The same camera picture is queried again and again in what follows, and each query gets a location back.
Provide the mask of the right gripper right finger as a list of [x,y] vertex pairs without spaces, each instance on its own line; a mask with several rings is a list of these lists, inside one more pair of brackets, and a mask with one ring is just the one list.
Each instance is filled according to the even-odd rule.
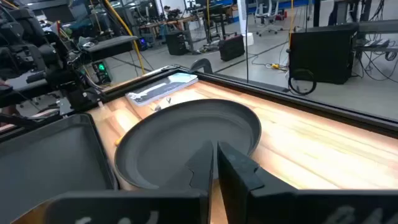
[[229,224],[398,224],[398,190],[299,190],[225,142],[217,153]]

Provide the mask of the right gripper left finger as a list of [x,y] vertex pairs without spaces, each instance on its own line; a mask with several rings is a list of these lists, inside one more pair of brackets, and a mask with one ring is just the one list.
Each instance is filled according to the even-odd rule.
[[209,224],[213,145],[207,141],[156,190],[72,192],[46,210],[46,224]]

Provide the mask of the dark grey round plate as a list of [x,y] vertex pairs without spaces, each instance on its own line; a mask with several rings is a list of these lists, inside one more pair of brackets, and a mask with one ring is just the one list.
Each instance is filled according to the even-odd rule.
[[118,174],[128,183],[157,189],[206,143],[226,142],[250,156],[261,138],[258,116],[240,103],[193,100],[164,108],[133,126],[115,153]]

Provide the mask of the black plastic tray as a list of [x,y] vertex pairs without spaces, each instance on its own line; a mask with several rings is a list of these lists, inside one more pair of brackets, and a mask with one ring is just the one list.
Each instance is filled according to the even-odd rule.
[[88,114],[75,114],[0,143],[0,224],[71,191],[117,190]]

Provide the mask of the book with waterfall cover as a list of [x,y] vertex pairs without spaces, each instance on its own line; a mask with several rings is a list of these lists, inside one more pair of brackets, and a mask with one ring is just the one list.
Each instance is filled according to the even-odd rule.
[[165,78],[148,84],[137,90],[126,93],[126,98],[136,106],[144,106],[159,100],[162,97],[168,96],[175,91],[179,91],[188,87],[198,81],[198,77],[188,73],[175,73]]

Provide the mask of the black table clamp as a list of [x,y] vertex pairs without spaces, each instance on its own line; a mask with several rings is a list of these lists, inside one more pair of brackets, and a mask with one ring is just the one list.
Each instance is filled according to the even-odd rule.
[[203,69],[204,73],[213,74],[213,69],[210,61],[207,58],[201,58],[196,60],[191,67],[189,68],[189,73],[193,73],[198,71],[199,69]]

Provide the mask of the black box with green light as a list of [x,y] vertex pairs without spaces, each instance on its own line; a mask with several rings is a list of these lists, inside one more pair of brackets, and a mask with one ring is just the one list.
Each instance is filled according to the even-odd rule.
[[95,73],[95,83],[97,85],[108,85],[111,83],[111,77],[104,61],[93,62],[91,66]]

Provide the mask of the black computer tower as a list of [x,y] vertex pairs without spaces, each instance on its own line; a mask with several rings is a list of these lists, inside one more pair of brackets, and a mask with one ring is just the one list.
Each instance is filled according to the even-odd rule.
[[188,52],[182,32],[166,34],[165,41],[170,55],[184,55]]
[[292,34],[290,76],[296,80],[344,84],[351,76],[357,24],[311,27]]

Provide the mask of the black hard case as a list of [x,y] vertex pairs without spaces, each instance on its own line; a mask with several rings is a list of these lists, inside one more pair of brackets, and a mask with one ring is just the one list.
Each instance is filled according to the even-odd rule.
[[232,38],[221,40],[218,43],[220,58],[222,61],[230,61],[234,58],[244,55],[244,41],[242,35],[236,35]]

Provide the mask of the black desk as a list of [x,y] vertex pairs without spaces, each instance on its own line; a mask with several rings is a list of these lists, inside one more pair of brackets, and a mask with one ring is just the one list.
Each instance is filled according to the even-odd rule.
[[83,47],[81,59],[90,63],[131,51],[137,39],[136,36],[122,35],[98,42],[92,47]]

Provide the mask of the wooden workbench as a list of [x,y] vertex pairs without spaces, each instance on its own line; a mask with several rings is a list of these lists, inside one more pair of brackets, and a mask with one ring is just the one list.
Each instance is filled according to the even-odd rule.
[[165,42],[165,35],[173,32],[181,32],[184,35],[185,45],[189,52],[196,51],[194,43],[203,41],[206,37],[201,39],[194,39],[190,30],[191,22],[198,22],[199,28],[204,28],[203,24],[204,14],[199,13],[193,16],[181,17],[172,21],[157,21],[139,26],[139,35],[147,38],[147,42],[153,47],[160,47]]

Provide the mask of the grey office chair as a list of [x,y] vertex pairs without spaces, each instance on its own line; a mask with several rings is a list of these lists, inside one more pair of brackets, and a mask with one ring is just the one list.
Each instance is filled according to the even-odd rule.
[[279,0],[256,0],[254,18],[260,19],[264,25],[263,30],[256,32],[259,37],[261,37],[266,31],[277,34],[278,31],[282,31],[284,29],[280,25],[275,25],[278,12]]

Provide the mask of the white pillar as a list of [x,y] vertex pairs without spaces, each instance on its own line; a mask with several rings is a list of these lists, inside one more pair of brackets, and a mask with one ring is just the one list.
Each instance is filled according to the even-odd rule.
[[248,6],[246,0],[237,0],[238,14],[239,14],[239,26],[242,35],[246,36],[247,33],[247,17],[248,17]]

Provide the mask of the grey desk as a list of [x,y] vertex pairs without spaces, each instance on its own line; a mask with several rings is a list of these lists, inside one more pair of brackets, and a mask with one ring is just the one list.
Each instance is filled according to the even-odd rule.
[[398,40],[368,40],[370,34],[398,34],[398,19],[359,22],[356,33],[356,52],[397,52]]

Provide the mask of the black aluminium table frame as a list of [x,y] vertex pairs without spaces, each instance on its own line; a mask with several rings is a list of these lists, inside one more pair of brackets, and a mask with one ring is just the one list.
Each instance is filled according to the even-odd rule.
[[[365,114],[358,111],[343,109],[336,106],[329,106],[317,101],[306,100],[296,95],[288,95],[285,92],[276,92],[267,88],[265,84],[258,82],[245,82],[239,78],[228,78],[225,75],[214,75],[209,65],[203,65],[204,72],[199,71],[200,67],[188,69],[179,65],[169,65],[157,70],[153,70],[141,77],[136,77],[124,83],[117,84],[98,92],[96,95],[102,102],[108,103],[116,100],[130,91],[137,90],[140,87],[153,84],[162,78],[173,75],[178,72],[193,74],[199,80],[211,83],[214,86],[221,86],[228,90],[239,91],[250,96],[273,101],[274,103],[295,108],[300,111],[306,111],[317,116],[332,119],[340,123],[365,129],[373,133],[398,140],[398,121],[387,118],[378,118],[376,116]],[[35,98],[55,90],[65,90],[67,99],[72,104],[70,114],[93,109],[95,105],[87,102],[82,94],[90,89],[83,81],[83,75],[77,70],[59,70],[51,74],[37,72],[28,75],[22,80],[25,85],[20,89],[12,87],[7,93],[0,93],[0,108],[10,105],[16,105],[24,100]]]

